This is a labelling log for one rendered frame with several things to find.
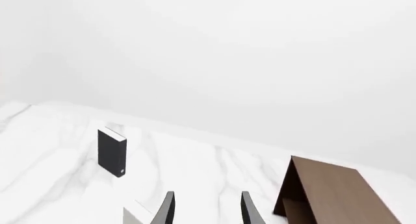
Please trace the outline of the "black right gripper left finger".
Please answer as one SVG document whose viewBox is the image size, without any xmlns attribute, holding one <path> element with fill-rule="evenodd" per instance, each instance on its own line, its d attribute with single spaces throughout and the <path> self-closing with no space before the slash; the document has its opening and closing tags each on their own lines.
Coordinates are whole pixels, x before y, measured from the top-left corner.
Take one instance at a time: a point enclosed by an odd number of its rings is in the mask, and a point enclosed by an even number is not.
<svg viewBox="0 0 416 224">
<path fill-rule="evenodd" d="M 150 224 L 173 224 L 175 214 L 175 193 L 169 191 Z"/>
</svg>

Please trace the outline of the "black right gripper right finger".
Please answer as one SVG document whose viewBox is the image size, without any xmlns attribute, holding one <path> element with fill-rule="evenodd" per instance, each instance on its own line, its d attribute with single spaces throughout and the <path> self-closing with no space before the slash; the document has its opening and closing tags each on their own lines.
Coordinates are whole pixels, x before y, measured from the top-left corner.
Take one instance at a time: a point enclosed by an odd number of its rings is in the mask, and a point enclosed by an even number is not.
<svg viewBox="0 0 416 224">
<path fill-rule="evenodd" d="M 243 224 L 266 224 L 247 191 L 241 192 L 240 209 Z"/>
</svg>

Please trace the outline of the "black standing book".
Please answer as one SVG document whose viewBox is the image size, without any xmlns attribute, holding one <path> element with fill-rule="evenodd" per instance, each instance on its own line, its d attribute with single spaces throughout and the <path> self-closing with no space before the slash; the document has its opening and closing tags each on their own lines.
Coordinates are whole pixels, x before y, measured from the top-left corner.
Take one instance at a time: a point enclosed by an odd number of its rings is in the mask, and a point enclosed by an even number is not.
<svg viewBox="0 0 416 224">
<path fill-rule="evenodd" d="M 97 162 L 115 177 L 123 177 L 126 170 L 127 138 L 102 127 L 97 130 Z"/>
</svg>

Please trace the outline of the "brown wooden shelf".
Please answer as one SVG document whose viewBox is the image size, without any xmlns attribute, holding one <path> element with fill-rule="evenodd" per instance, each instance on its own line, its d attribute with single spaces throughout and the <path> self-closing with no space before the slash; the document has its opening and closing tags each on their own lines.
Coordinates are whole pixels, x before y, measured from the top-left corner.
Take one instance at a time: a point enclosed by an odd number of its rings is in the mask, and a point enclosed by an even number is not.
<svg viewBox="0 0 416 224">
<path fill-rule="evenodd" d="M 356 170 L 291 156 L 273 213 L 288 224 L 401 224 Z"/>
</svg>

